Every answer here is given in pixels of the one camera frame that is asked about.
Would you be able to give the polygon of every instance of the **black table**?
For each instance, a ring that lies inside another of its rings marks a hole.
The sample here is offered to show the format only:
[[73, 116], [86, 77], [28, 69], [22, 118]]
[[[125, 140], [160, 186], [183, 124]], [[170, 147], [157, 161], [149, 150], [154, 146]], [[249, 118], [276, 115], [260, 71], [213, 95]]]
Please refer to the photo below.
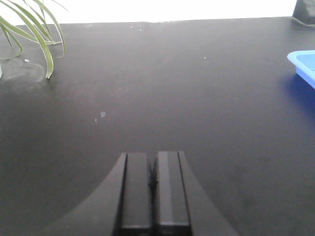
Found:
[[121, 152], [183, 150], [241, 235], [315, 234], [315, 90], [286, 59], [314, 48], [314, 28], [291, 17], [62, 28], [50, 80], [33, 43], [1, 60], [0, 233], [61, 218]]

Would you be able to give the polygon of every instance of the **blue plastic container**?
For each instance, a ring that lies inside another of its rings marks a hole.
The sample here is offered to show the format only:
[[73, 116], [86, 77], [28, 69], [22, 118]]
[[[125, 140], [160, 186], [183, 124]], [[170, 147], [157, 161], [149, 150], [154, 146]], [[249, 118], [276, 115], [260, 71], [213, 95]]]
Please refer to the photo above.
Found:
[[315, 88], [315, 50], [292, 52], [287, 58], [296, 66], [296, 73]]

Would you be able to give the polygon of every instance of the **white wall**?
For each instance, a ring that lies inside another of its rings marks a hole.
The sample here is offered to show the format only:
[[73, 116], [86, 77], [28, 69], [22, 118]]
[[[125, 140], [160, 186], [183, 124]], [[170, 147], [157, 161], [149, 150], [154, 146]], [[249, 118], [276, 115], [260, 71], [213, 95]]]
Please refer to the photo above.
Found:
[[[60, 23], [178, 21], [291, 16], [296, 0], [45, 0]], [[22, 22], [8, 10], [1, 15], [17, 25]]]

